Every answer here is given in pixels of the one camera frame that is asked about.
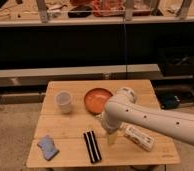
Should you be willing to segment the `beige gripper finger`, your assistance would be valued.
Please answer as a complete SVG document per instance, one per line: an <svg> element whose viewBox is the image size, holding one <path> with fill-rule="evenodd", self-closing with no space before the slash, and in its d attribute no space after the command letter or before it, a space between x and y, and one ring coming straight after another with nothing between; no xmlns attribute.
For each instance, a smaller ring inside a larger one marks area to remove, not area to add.
<svg viewBox="0 0 194 171"><path fill-rule="evenodd" d="M107 133L106 134L106 137L107 137L107 143L109 146L111 145L114 145L116 140L117 140L117 137L118 137L118 132L115 131L113 133Z"/></svg>

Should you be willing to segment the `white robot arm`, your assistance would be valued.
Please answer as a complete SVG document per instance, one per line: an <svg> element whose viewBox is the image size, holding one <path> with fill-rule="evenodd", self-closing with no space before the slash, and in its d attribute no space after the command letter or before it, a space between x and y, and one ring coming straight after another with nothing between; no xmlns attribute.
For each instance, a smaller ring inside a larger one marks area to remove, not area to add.
<svg viewBox="0 0 194 171"><path fill-rule="evenodd" d="M105 103L102 127L111 134L126 122L194 146L194 114L144 107L136 100L131 88L119 88Z"/></svg>

